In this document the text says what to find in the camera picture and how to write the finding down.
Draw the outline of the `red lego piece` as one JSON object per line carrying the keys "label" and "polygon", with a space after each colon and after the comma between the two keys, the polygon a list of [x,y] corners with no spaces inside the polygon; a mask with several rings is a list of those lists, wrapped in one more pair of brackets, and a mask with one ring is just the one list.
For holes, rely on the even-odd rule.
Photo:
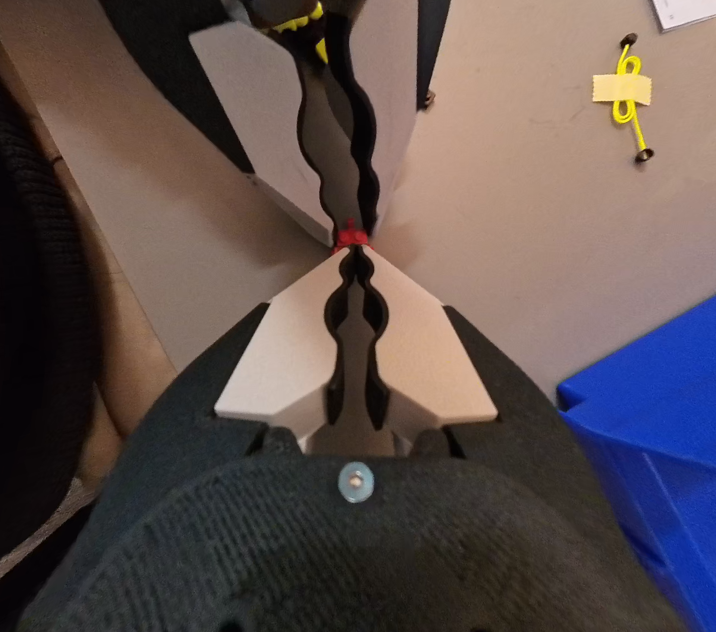
{"label": "red lego piece", "polygon": [[352,246],[362,245],[370,247],[368,234],[361,226],[357,225],[355,218],[350,217],[346,220],[345,226],[338,229],[331,255]]}

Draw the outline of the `black yellow red lego assembly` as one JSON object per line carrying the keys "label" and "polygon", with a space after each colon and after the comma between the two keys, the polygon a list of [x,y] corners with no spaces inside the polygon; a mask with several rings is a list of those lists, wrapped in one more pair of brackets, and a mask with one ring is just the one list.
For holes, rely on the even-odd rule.
{"label": "black yellow red lego assembly", "polygon": [[316,67],[329,63],[326,45],[326,16],[321,1],[306,16],[291,19],[269,28],[266,33],[289,51]]}

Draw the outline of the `masking tape piece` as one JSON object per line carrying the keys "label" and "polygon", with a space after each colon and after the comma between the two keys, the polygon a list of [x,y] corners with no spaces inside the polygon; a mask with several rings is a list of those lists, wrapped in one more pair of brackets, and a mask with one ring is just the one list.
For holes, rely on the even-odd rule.
{"label": "masking tape piece", "polygon": [[632,101],[635,104],[651,104],[651,78],[638,73],[609,73],[593,76],[592,101]]}

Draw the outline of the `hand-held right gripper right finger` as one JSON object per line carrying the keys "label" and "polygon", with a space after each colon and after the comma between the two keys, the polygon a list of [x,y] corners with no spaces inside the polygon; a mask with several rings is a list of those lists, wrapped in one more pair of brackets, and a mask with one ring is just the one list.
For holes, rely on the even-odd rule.
{"label": "hand-held right gripper right finger", "polygon": [[425,430],[497,419],[497,408],[443,303],[367,245],[357,248],[373,428],[414,444]]}

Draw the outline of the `blue plastic bin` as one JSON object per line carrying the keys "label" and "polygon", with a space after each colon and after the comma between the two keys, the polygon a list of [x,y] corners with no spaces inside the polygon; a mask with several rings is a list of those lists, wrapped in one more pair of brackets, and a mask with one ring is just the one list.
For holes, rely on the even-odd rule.
{"label": "blue plastic bin", "polygon": [[557,394],[641,565],[691,631],[714,631],[715,297]]}

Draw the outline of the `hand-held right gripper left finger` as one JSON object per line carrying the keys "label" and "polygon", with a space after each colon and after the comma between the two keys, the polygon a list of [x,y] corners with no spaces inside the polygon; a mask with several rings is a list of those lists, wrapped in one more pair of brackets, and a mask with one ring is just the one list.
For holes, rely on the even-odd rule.
{"label": "hand-held right gripper left finger", "polygon": [[331,255],[269,301],[214,406],[217,417],[286,428],[306,451],[329,422],[339,343],[326,310],[329,298],[350,286],[344,261],[353,252]]}

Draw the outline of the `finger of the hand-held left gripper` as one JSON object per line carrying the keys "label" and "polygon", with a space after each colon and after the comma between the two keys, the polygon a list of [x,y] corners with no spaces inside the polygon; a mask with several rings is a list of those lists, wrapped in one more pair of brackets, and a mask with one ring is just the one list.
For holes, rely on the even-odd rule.
{"label": "finger of the hand-held left gripper", "polygon": [[335,222],[321,201],[321,177],[302,149],[304,88],[293,56],[240,21],[193,32],[189,41],[244,148],[250,179],[319,243]]}
{"label": "finger of the hand-held left gripper", "polygon": [[357,205],[374,235],[417,119],[418,0],[324,0],[336,118],[349,124]]}

